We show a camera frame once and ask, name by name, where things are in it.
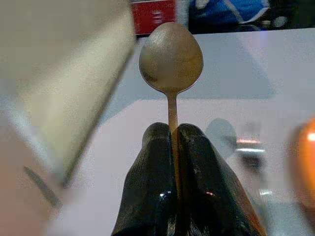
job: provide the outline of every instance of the orange light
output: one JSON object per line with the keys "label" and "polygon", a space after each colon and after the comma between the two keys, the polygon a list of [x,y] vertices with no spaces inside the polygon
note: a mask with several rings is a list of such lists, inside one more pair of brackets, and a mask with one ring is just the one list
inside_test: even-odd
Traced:
{"label": "orange light", "polygon": [[315,119],[300,132],[299,162],[303,182],[315,206]]}

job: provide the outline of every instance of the white surface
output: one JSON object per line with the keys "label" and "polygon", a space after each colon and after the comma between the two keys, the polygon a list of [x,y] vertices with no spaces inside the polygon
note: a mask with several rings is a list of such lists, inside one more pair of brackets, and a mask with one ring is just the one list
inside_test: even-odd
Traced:
{"label": "white surface", "polygon": [[[274,235],[312,235],[294,205],[287,150],[292,132],[315,111],[315,29],[195,37],[204,55],[204,70],[197,84],[179,96],[179,123],[205,131],[242,182],[246,177],[237,158],[227,156],[232,152],[222,145],[222,132],[225,124],[237,135],[248,122],[260,124],[268,188],[275,192],[273,215],[283,222]],[[138,70],[143,42],[95,131],[73,184],[78,190],[51,225],[52,235],[110,235],[124,179],[145,129],[153,122],[167,122],[165,97],[146,85]]]}

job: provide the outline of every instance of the red sign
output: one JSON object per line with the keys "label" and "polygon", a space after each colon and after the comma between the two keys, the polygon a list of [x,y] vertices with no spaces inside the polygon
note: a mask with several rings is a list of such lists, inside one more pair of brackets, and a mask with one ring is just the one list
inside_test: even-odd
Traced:
{"label": "red sign", "polygon": [[175,22],[174,0],[147,0],[131,3],[136,34],[149,34],[159,25]]}

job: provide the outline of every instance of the metal spoon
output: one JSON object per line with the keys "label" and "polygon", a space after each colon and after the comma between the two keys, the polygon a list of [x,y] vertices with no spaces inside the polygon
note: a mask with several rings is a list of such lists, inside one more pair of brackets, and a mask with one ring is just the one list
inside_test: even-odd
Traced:
{"label": "metal spoon", "polygon": [[176,97],[198,80],[202,67],[203,56],[197,41],[184,26],[177,23],[165,23],[157,27],[148,37],[139,59],[144,80],[154,89],[163,92],[168,100],[168,123],[172,136],[179,203],[178,217],[184,211],[186,195],[178,150]]}

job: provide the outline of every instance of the blurred object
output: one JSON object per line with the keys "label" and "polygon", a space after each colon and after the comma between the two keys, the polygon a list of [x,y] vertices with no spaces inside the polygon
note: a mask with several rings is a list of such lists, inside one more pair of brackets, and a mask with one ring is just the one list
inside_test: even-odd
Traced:
{"label": "blurred object", "polygon": [[[195,0],[190,6],[189,30],[192,33],[216,33],[315,27],[314,0],[269,0],[261,3],[257,1],[255,4],[251,2],[254,1],[239,3],[237,0]],[[263,10],[258,11],[259,4],[264,6]],[[254,17],[242,21],[243,14],[253,14],[254,10],[258,11]],[[248,24],[252,27],[240,27]]]}
{"label": "blurred object", "polygon": [[300,131],[297,160],[304,185],[302,203],[315,209],[315,118]]}
{"label": "blurred object", "polygon": [[136,34],[149,34],[159,25],[175,22],[175,0],[132,0]]}
{"label": "blurred object", "polygon": [[176,0],[176,22],[188,28],[189,0]]}
{"label": "blurred object", "polygon": [[251,177],[251,180],[248,180],[250,184],[247,189],[250,200],[266,231],[270,233],[272,231],[272,222],[269,211],[269,199],[272,191],[268,189],[264,171],[265,149],[259,140],[260,125],[253,122],[247,123],[244,130],[241,138],[236,141],[236,152],[241,157],[241,161]]}
{"label": "blurred object", "polygon": [[5,0],[0,19],[0,235],[37,236],[133,48],[132,13],[127,0]]}
{"label": "blurred object", "polygon": [[190,17],[210,25],[245,24],[258,19],[268,9],[262,0],[193,0]]}

